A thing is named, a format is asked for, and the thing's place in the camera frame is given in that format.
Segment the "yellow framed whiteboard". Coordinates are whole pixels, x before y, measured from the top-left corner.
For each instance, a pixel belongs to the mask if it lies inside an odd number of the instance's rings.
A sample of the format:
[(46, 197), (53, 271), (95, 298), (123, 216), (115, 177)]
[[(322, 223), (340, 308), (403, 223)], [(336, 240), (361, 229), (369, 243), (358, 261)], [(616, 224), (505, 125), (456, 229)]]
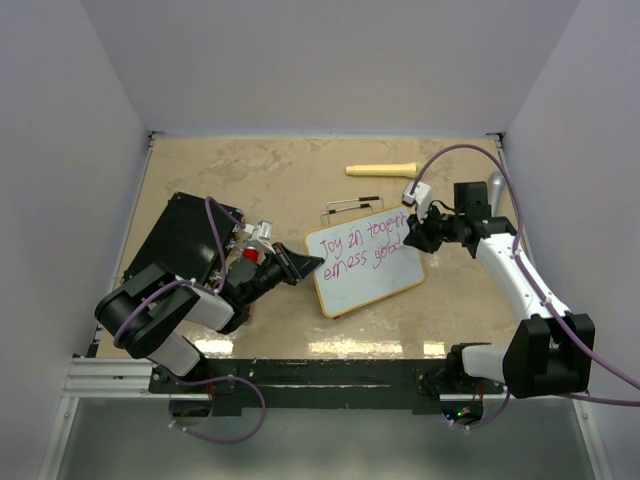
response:
[(422, 284), (420, 252), (402, 247), (409, 213), (397, 206), (310, 231), (306, 251), (324, 264), (313, 278), (322, 313), (336, 318)]

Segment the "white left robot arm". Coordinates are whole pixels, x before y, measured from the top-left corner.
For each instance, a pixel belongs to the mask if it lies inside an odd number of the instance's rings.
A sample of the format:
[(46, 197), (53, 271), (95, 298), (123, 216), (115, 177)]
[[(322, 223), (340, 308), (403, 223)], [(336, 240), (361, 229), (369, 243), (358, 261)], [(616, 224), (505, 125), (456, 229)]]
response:
[(282, 283), (298, 285), (325, 262), (280, 242), (261, 262), (257, 255), (255, 249), (246, 249), (215, 289), (153, 264), (104, 297), (94, 316), (116, 348), (164, 367), (183, 391), (196, 392), (207, 380), (204, 354), (176, 328), (187, 321), (232, 333), (248, 320), (256, 300)]

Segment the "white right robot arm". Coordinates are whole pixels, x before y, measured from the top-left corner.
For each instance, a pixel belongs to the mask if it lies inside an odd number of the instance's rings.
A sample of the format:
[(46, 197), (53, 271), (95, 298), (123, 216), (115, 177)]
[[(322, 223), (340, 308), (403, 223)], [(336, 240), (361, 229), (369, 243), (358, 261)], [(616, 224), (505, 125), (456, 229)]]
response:
[(437, 206), (430, 186), (410, 183), (402, 202), (413, 210), (405, 245), (425, 253), (444, 243), (466, 248), (497, 282), (519, 323), (507, 348), (453, 346), (445, 368), (448, 386), (466, 393), (482, 378), (505, 385), (518, 399), (585, 390), (591, 359), (582, 349), (593, 346), (595, 325), (546, 289), (528, 257), (515, 247), (511, 221), (493, 215), (486, 183), (455, 184), (452, 207)]

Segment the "red toy microphone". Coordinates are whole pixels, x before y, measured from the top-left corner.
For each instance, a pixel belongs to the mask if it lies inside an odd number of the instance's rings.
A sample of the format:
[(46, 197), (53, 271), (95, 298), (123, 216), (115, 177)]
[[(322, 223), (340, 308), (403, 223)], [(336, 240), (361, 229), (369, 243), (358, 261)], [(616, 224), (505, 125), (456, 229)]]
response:
[(247, 239), (243, 243), (242, 257), (250, 260), (254, 264), (259, 261), (260, 251), (257, 243), (252, 239)]

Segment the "cream toy microphone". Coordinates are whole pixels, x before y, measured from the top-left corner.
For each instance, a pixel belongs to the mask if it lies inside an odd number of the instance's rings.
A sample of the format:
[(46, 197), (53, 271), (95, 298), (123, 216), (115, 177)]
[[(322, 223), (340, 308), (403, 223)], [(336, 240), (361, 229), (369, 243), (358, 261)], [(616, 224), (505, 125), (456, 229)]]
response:
[(418, 169), (419, 164), (416, 162), (350, 165), (345, 167), (345, 174), (348, 176), (414, 178)]

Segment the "silver toy microphone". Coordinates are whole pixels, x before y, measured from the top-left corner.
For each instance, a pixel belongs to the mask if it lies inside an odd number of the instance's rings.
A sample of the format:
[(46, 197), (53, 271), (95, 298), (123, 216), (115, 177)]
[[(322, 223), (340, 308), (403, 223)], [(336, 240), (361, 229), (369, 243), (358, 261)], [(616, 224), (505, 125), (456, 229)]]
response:
[(505, 177), (499, 170), (494, 171), (487, 181), (488, 203), (491, 207), (491, 215), (493, 217), (498, 216), (499, 206), (505, 184)]

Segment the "black hard case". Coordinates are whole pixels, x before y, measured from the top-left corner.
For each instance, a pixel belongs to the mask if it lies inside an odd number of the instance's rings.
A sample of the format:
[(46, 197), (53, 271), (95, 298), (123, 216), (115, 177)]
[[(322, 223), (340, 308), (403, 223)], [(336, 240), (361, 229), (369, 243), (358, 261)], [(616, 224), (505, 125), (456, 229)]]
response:
[(205, 200), (184, 192), (175, 193), (144, 240), (127, 269), (125, 281), (151, 264), (181, 277), (206, 284), (221, 267)]

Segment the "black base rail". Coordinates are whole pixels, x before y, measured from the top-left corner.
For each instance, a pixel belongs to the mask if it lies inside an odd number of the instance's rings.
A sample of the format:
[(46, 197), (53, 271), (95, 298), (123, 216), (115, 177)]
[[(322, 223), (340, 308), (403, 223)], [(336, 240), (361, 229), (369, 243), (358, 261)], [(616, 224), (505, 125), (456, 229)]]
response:
[(463, 408), (500, 395), (492, 381), (449, 380), (443, 359), (206, 359), (184, 379), (152, 369), (149, 391), (167, 395), (179, 413), (202, 400), (213, 416), (269, 409), (402, 410), (436, 415), (444, 402)]

